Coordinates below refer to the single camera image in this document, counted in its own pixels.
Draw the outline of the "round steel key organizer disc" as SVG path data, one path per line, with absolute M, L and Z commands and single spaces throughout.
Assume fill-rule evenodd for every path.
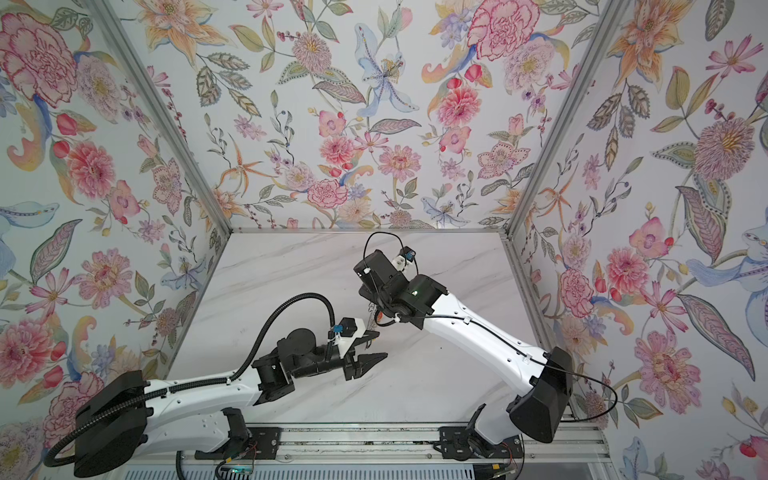
M 380 311 L 379 307 L 375 303 L 369 302 L 367 306 L 367 311 L 368 311 L 367 326 L 370 329 L 383 328 L 385 324 L 388 322 L 388 319 L 383 316 L 383 313 Z

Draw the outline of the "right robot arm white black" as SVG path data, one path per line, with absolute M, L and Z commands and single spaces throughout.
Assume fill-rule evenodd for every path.
M 512 398 L 483 404 L 468 423 L 468 439 L 495 446 L 525 435 L 551 443 L 573 391 L 572 360 L 564 350 L 546 351 L 506 333 L 467 307 L 437 280 L 408 279 L 407 258 L 388 259 L 379 250 L 354 267 L 359 294 L 398 323 L 437 335 L 481 362 L 511 388 Z

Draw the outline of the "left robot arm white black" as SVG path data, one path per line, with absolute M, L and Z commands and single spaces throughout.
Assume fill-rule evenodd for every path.
M 165 381 L 127 372 L 77 410 L 74 429 L 51 446 L 43 463 L 73 465 L 76 477 L 90 478 L 154 453 L 196 450 L 234 459 L 256 443 L 244 409 L 287 396 L 297 379 L 335 370 L 345 380 L 362 378 L 387 357 L 356 352 L 377 336 L 346 318 L 325 344 L 312 331 L 296 329 L 269 354 L 250 354 L 229 374 Z

